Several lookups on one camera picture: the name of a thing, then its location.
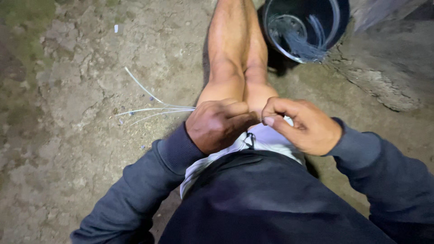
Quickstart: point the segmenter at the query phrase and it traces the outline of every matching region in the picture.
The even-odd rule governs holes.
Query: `person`
[[[208,52],[197,109],[125,167],[73,243],[153,243],[152,216],[179,185],[159,243],[434,243],[427,167],[310,102],[279,98],[251,0],[218,1]],[[310,175],[303,153],[334,156],[368,197],[369,219]]]

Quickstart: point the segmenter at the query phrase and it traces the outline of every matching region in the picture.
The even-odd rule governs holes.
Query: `white shorts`
[[[291,118],[285,116],[285,120],[291,126],[294,126]],[[190,187],[196,182],[201,172],[212,162],[226,154],[248,148],[277,152],[305,165],[304,154],[295,148],[283,135],[267,125],[258,124],[248,132],[243,132],[230,147],[220,152],[213,153],[207,158],[200,159],[188,167],[185,172],[185,180],[181,184],[181,198],[184,197],[185,193],[187,193]]]

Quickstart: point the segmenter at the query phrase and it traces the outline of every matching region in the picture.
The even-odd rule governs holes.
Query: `thin white strand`
[[[150,117],[154,117],[154,116],[161,115],[161,114],[165,114],[165,113],[174,113],[174,112],[191,112],[191,110],[177,110],[177,111],[170,111],[170,112],[162,112],[162,113],[154,114],[154,115],[148,116],[148,117],[146,117],[146,118],[143,118],[143,119],[141,119],[141,120],[138,120],[138,121],[132,123],[131,125],[133,125],[133,124],[135,124],[135,123],[138,123],[138,122],[140,122],[140,121],[142,121],[142,120],[144,120],[144,119],[150,118]]]
[[[148,93],[151,97],[153,97],[155,100],[159,101],[160,103],[166,105],[166,106],[173,106],[173,107],[178,107],[178,108],[186,108],[186,109],[195,109],[195,107],[190,107],[190,106],[178,106],[178,105],[172,105],[172,104],[167,104],[165,102],[162,102],[160,99],[156,98],[154,95],[152,95],[145,87],[143,87],[140,82],[134,77],[133,74],[131,74],[131,72],[128,70],[127,67],[125,67],[125,70],[128,72],[128,74],[131,76],[131,78],[133,78],[133,80],[146,92]]]
[[[127,113],[131,113],[131,112],[140,112],[140,111],[158,110],[158,109],[173,109],[173,110],[191,110],[191,111],[194,111],[194,109],[176,109],[176,108],[137,109],[137,110],[131,110],[131,111],[127,111],[127,112],[119,113],[119,114],[115,115],[115,117],[116,117],[116,116],[119,116],[119,115],[124,115],[124,114],[127,114]]]

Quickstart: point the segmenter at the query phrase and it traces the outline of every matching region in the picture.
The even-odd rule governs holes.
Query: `black bucket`
[[[266,36],[280,53],[299,63],[321,62],[345,32],[348,0],[267,0]]]

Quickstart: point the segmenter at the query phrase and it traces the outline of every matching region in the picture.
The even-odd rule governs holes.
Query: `leg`
[[[276,90],[268,83],[267,61],[268,51],[259,26],[258,15],[251,1],[248,1],[250,48],[247,55],[247,69],[243,101],[247,102],[251,111],[261,115],[268,98],[278,96]]]
[[[219,0],[208,33],[210,78],[197,105],[210,100],[243,100],[249,21],[246,4],[251,0]]]

